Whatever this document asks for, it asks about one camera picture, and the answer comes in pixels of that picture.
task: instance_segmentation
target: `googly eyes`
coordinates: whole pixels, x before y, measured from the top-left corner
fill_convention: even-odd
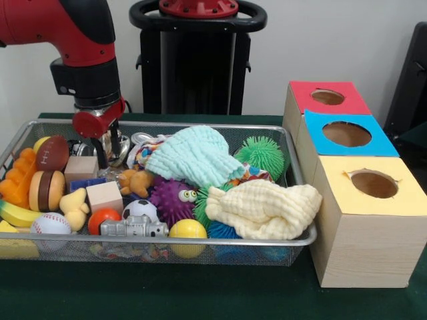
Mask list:
[[[194,202],[197,199],[197,193],[194,190],[181,190],[178,198],[182,202]]]

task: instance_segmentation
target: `green spiky ball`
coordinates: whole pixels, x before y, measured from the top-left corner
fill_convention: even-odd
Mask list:
[[[247,138],[234,157],[242,163],[247,162],[252,167],[268,171],[274,181],[289,165],[288,157],[285,158],[279,145],[268,137]]]
[[[232,187],[233,185],[226,183],[225,185],[222,185],[219,189],[227,192]],[[206,201],[208,195],[209,187],[199,189],[199,191],[197,192],[197,200],[195,201],[195,207],[193,208],[193,213],[196,220],[199,221],[205,227],[206,230],[208,230],[209,226],[211,225],[211,220],[206,215]]]

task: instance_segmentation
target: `yellow sponge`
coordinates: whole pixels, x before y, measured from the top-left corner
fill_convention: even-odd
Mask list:
[[[0,232],[18,233],[8,222],[0,222]],[[23,239],[0,239],[0,259],[38,258],[39,250],[34,242]]]

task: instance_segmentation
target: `brown teddy bear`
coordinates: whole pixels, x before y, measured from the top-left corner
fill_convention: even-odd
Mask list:
[[[136,193],[141,198],[148,197],[147,189],[154,183],[154,175],[148,171],[128,169],[119,175],[120,193],[130,195]]]

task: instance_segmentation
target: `brown football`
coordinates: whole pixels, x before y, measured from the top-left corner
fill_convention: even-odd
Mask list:
[[[38,171],[62,171],[67,165],[69,148],[67,140],[54,135],[40,146],[36,166]]]

